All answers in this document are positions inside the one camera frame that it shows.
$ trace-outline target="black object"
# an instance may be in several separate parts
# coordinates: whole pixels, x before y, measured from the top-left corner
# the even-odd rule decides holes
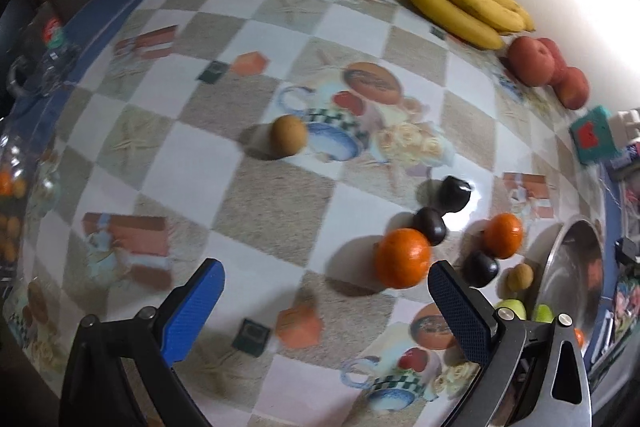
[[[480,365],[443,427],[489,425],[516,374],[519,389],[507,425],[591,427],[587,374],[568,315],[546,324],[494,310],[446,261],[431,266],[427,281],[466,358]]]
[[[434,247],[447,237],[447,225],[440,213],[430,206],[424,206],[414,214],[412,227],[422,233]]]
[[[493,257],[482,250],[474,250],[462,265],[462,276],[469,286],[483,288],[498,275],[500,266]]]
[[[231,345],[238,351],[244,351],[246,354],[258,358],[263,354],[270,334],[270,328],[253,322],[251,319],[245,319]]]
[[[459,212],[469,202],[471,192],[473,189],[467,182],[455,176],[447,176],[438,188],[438,209],[443,214]]]
[[[132,319],[106,323],[84,317],[66,366],[60,427],[146,427],[120,357],[135,361],[166,427],[210,427],[166,359],[177,360],[172,355],[202,327],[205,308],[215,305],[210,296],[217,300],[223,281],[222,264],[206,259],[157,310],[144,307]]]
[[[628,237],[621,237],[616,241],[616,261],[624,266],[640,264],[638,245]]]

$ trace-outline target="table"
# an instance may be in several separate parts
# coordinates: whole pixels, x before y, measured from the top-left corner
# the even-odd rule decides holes
[[[274,160],[268,124],[287,113],[319,125],[310,147]],[[225,291],[175,367],[213,425],[439,425],[474,368],[442,336],[418,344],[411,325],[434,313],[426,282],[381,291],[373,247],[447,175],[474,192],[445,217],[434,260],[459,261],[498,212],[527,227],[502,274],[557,220],[581,213],[604,233],[598,168],[578,164],[568,133],[581,115],[396,0],[141,0],[51,119],[45,164],[61,196],[44,217],[30,199],[4,316],[59,393],[83,315],[157,306],[214,257]],[[514,200],[540,180],[505,172],[545,176],[548,198]],[[153,247],[104,247],[117,215],[164,217],[120,223],[151,231]],[[500,280],[482,289],[493,303]],[[243,319],[273,330],[300,303],[322,320],[319,345],[271,334],[257,358],[231,346]],[[406,392],[367,402],[352,372],[395,381],[407,353]]]

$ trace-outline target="printed mug handle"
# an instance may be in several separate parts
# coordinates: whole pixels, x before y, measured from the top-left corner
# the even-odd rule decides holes
[[[290,105],[287,105],[287,103],[284,101],[284,95],[285,94],[287,94],[288,92],[297,92],[297,91],[301,91],[298,94],[302,98],[308,98],[313,93],[315,93],[315,90],[311,89],[310,87],[305,87],[305,86],[290,86],[290,87],[286,87],[285,89],[281,90],[280,94],[278,95],[278,105],[280,106],[280,108],[283,111],[286,111],[289,114],[293,114],[295,116],[304,116],[305,115],[305,111],[304,110],[295,109],[293,107],[290,107]]]
[[[372,373],[375,373],[376,368],[378,367],[376,362],[373,362],[369,359],[349,360],[348,362],[345,362],[340,369],[340,381],[344,385],[348,385],[349,387],[354,387],[356,389],[370,389],[371,382],[369,378],[367,378],[367,380],[364,382],[354,382],[353,380],[351,380],[351,378],[349,378],[349,373],[351,372],[351,368],[354,365],[363,365],[367,369],[370,369]]]

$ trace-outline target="peach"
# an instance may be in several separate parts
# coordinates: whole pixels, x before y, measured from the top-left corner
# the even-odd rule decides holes
[[[589,81],[578,68],[566,68],[564,80],[554,86],[560,103],[567,109],[580,109],[589,100]]]
[[[556,62],[554,76],[551,77],[551,81],[549,82],[549,86],[555,86],[564,79],[564,74],[566,73],[566,62],[564,61],[564,57],[562,57],[560,48],[558,48],[558,45],[555,42],[551,39],[547,39],[546,37],[541,37],[538,40],[551,52]]]
[[[507,50],[511,69],[529,87],[545,86],[556,69],[554,56],[548,48],[531,37],[518,37]]]

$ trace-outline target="blue gripper pad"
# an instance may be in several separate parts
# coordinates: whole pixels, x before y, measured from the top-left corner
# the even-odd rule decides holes
[[[159,312],[163,311],[165,305],[169,310],[174,308],[159,335],[160,351],[169,367],[185,359],[224,287],[225,269],[222,263],[206,259],[187,284],[172,290],[162,303]]]
[[[465,295],[462,289],[462,280],[455,274],[452,267],[446,261],[438,261],[431,265],[427,277],[429,292],[436,306],[447,321],[449,329],[456,338],[467,360],[476,362],[480,367],[488,364],[491,357],[492,335],[489,325],[482,319],[474,308],[474,304]],[[475,289],[466,288],[466,291],[477,292],[478,296],[489,306],[484,310],[493,312],[493,307],[484,296]],[[482,301],[474,298],[476,305],[482,306]]]

